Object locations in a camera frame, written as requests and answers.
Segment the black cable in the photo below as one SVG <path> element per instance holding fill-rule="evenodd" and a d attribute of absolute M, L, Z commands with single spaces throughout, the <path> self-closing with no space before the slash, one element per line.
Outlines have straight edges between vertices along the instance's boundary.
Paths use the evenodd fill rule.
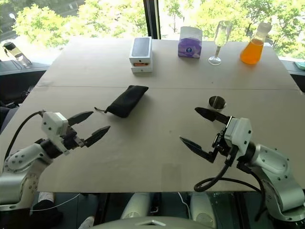
<path fill-rule="evenodd" d="M 5 158 L 4 160 L 9 156 L 10 154 L 10 150 L 11 148 L 13 147 L 14 143 L 15 143 L 15 140 L 20 132 L 20 130 L 23 128 L 23 126 L 27 123 L 27 121 L 29 121 L 32 117 L 34 117 L 35 115 L 40 115 L 42 116 L 42 114 L 44 113 L 44 111 L 37 111 L 37 112 L 34 112 L 32 113 L 29 117 L 27 117 L 22 123 L 21 125 L 18 127 L 16 133 L 14 134 L 14 137 L 12 138 L 11 142 L 10 142 L 10 145 L 9 145 L 9 148 L 8 150 L 6 151 L 6 154 L 5 154 Z"/>
<path fill-rule="evenodd" d="M 202 180 L 199 183 L 195 184 L 194 190 L 196 192 L 204 192 L 204 191 L 208 190 L 210 187 L 212 187 L 214 184 L 216 184 L 220 180 L 220 178 L 226 173 L 228 168 L 229 168 L 229 165 L 225 164 L 223 169 L 220 171 L 220 173 L 216 177 L 211 178 L 212 180 L 207 185 L 202 187 L 201 186 L 202 184 L 209 181 L 208 179 Z"/>
<path fill-rule="evenodd" d="M 214 179 L 214 177 L 207 178 L 207 179 L 205 179 L 205 180 L 203 180 L 203 181 L 200 181 L 199 183 L 203 184 L 203 183 L 206 183 L 206 182 L 211 181 L 211 180 L 213 180 L 213 179 Z M 238 183 L 238 184 L 241 184 L 241 185 L 245 185 L 245 186 L 247 186 L 247 187 L 249 187 L 249 188 L 252 188 L 253 190 L 255 190 L 255 191 L 261 193 L 261 190 L 259 190 L 257 187 L 255 187 L 255 186 L 253 186 L 253 185 L 251 185 L 251 184 L 249 184 L 249 183 L 247 183 L 247 182 L 244 182 L 244 181 L 242 181 L 242 180 L 237 180 L 237 179 L 232 179 L 232 178 L 226 178 L 226 177 L 221 177 L 221 178 L 219 178 L 219 180 L 230 181 L 230 182 L 235 182 L 235 183 Z"/>
<path fill-rule="evenodd" d="M 265 192 L 265 189 L 264 189 L 264 186 L 263 186 L 263 183 L 261 182 L 260 178 L 254 173 L 254 172 L 250 172 L 250 174 L 252 176 L 254 176 L 254 178 L 257 180 L 258 184 L 259 184 L 259 187 L 261 189 L 261 203 L 260 203 L 260 207 L 259 207 L 259 210 L 254 218 L 255 222 L 257 222 L 259 220 L 259 218 L 261 217 L 261 215 L 263 214 L 264 212 L 264 209 L 265 209 L 265 199 L 266 199 L 266 192 Z"/>

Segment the orange liquid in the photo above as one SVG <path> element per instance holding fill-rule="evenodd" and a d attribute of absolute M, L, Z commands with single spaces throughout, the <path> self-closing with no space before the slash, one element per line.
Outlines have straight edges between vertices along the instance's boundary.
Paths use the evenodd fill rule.
<path fill-rule="evenodd" d="M 247 64 L 256 64 L 259 62 L 263 51 L 263 44 L 264 43 L 258 39 L 252 39 L 240 54 L 242 62 Z"/>

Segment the black pouch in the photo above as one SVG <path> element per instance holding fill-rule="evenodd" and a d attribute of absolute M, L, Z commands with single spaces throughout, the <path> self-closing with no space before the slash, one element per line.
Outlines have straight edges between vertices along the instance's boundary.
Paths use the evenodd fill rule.
<path fill-rule="evenodd" d="M 130 85 L 104 112 L 110 112 L 121 118 L 128 117 L 147 90 L 148 87 Z"/>

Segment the empty glass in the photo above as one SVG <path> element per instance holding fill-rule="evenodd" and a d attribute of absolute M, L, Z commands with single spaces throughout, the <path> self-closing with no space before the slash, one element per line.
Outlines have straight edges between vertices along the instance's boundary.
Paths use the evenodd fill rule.
<path fill-rule="evenodd" d="M 208 59 L 209 63 L 212 65 L 220 65 L 221 59 L 218 57 L 220 48 L 224 46 L 229 39 L 232 30 L 232 23 L 230 21 L 220 21 L 216 29 L 216 35 L 214 42 L 217 45 L 215 56 Z"/>

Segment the metal cup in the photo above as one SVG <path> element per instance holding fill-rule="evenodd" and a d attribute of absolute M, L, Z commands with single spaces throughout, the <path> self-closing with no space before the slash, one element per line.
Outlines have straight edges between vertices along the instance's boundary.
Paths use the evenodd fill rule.
<path fill-rule="evenodd" d="M 225 102 L 224 98 L 220 96 L 212 96 L 209 98 L 209 109 L 217 112 L 221 112 L 227 103 Z"/>

